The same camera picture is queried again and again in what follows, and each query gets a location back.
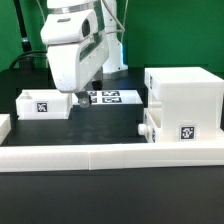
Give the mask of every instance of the white box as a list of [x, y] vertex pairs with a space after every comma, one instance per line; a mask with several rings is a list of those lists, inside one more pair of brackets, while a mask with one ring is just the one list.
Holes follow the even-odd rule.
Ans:
[[58, 90], [23, 90], [16, 108], [19, 120], [67, 119], [72, 97]]
[[11, 130], [9, 114], [0, 114], [0, 145]]
[[199, 67], [147, 68], [145, 84], [149, 99], [141, 130], [148, 142], [217, 138], [224, 80]]

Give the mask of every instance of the cable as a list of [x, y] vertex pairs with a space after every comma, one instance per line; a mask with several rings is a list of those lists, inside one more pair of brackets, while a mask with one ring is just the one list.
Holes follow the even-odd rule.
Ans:
[[111, 33], [124, 33], [123, 30], [114, 30], [111, 32], [107, 32], [106, 34], [111, 34]]
[[47, 53], [46, 50], [27, 51], [27, 52], [24, 52], [24, 53], [20, 54], [17, 58], [23, 57], [23, 56], [26, 56], [26, 55], [29, 55], [29, 54], [46, 54], [46, 53]]
[[46, 18], [45, 18], [45, 15], [44, 15], [44, 10], [43, 10], [43, 8], [42, 8], [42, 6], [41, 6], [41, 4], [40, 4], [40, 1], [39, 1], [39, 0], [36, 0], [36, 2], [37, 2], [37, 5], [38, 5], [38, 7], [39, 7], [39, 9], [40, 9], [40, 13], [41, 13], [43, 22], [45, 23], [45, 22], [46, 22]]
[[[126, 5], [125, 5], [123, 27], [125, 27], [125, 23], [126, 23], [127, 9], [128, 9], [128, 0], [126, 0]], [[124, 33], [122, 33], [121, 35], [121, 44], [123, 44], [123, 41], [124, 41]]]
[[116, 21], [116, 23], [118, 24], [118, 26], [121, 28], [122, 32], [125, 32], [125, 28], [122, 26], [122, 24], [120, 23], [120, 21], [113, 15], [109, 5], [106, 3], [105, 0], [102, 0], [104, 6], [106, 7], [107, 11], [110, 13], [110, 15], [112, 16], [112, 18]]
[[44, 10], [43, 10], [43, 7], [41, 6], [40, 4], [40, 1], [39, 0], [36, 0], [36, 3], [40, 9], [40, 13], [41, 13], [41, 16], [42, 16], [42, 19], [43, 19], [43, 23], [45, 24], [46, 22], [46, 17], [44, 15]]
[[41, 57], [41, 56], [21, 56], [21, 57], [17, 57], [9, 66], [9, 69], [13, 69], [14, 66], [16, 65], [16, 63], [21, 60], [21, 59], [28, 59], [28, 58], [33, 58], [33, 59], [46, 59], [46, 57]]

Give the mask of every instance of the white platform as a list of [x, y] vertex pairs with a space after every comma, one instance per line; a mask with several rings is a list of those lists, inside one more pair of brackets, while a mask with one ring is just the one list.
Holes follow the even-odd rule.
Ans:
[[[88, 91], [92, 99], [92, 105], [106, 104], [142, 104], [141, 98], [136, 90], [103, 90]], [[78, 98], [72, 95], [73, 105], [78, 105]]]

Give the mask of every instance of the black table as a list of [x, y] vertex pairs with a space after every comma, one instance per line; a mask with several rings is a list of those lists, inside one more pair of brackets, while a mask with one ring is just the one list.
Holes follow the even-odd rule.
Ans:
[[[105, 88], [138, 89], [144, 101], [142, 72], [136, 69], [130, 72], [129, 77], [108, 80]], [[0, 73], [0, 105], [3, 105], [0, 113], [10, 113], [13, 124], [13, 131], [4, 142], [5, 147], [37, 143], [67, 145], [144, 141], [135, 131], [137, 123], [141, 122], [139, 114], [143, 108], [130, 105], [114, 110], [98, 107], [90, 111], [74, 107], [71, 113], [74, 120], [68, 121], [41, 121], [39, 124], [17, 121], [13, 100], [23, 88], [54, 88], [49, 77], [45, 70]], [[126, 121], [133, 123], [129, 130], [126, 128], [126, 133], [115, 125], [113, 136], [111, 132], [103, 133], [104, 138], [97, 138], [105, 130], [106, 122], [111, 124], [104, 118], [97, 121], [99, 132], [92, 132], [92, 135], [82, 136], [80, 133], [87, 133], [87, 127], [83, 126], [78, 133], [78, 126], [75, 126], [86, 123], [91, 130], [95, 127], [90, 123], [92, 118], [97, 113], [104, 113], [114, 116], [117, 121], [113, 122], [123, 122], [126, 127], [128, 124], [121, 118], [129, 110], [132, 113]], [[38, 130], [48, 130], [48, 133], [37, 137], [33, 133], [40, 134]], [[76, 135], [71, 138], [66, 133]], [[223, 176], [224, 167], [0, 173], [0, 223], [223, 224]]]

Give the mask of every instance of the white block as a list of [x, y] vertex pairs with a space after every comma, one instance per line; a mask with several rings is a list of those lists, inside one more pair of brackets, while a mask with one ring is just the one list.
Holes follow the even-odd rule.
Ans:
[[224, 80], [198, 67], [146, 68], [145, 84], [148, 142], [217, 139]]
[[89, 152], [89, 169], [122, 169], [123, 147], [122, 145], [101, 146], [98, 150]]
[[124, 150], [124, 168], [224, 165], [219, 142], [133, 144]]
[[88, 170], [89, 152], [79, 146], [4, 147], [1, 172]]
[[19, 120], [67, 119], [72, 99], [58, 90], [23, 90], [16, 107]]
[[9, 114], [0, 114], [0, 145], [11, 130]]

